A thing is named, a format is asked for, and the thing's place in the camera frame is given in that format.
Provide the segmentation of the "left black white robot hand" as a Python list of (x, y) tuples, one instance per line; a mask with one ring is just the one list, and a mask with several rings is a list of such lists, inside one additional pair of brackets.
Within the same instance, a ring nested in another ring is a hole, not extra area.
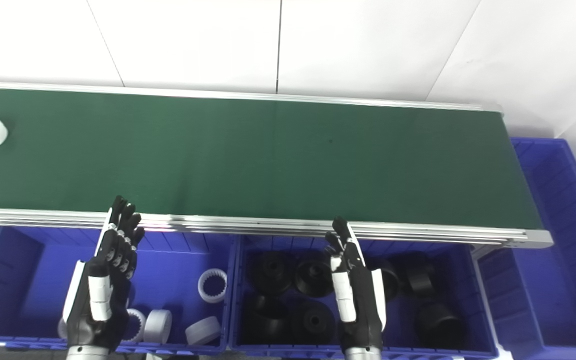
[(146, 232), (141, 219), (133, 203), (116, 196), (93, 255), (76, 262), (62, 308), (69, 358), (105, 360), (121, 344), (137, 249)]

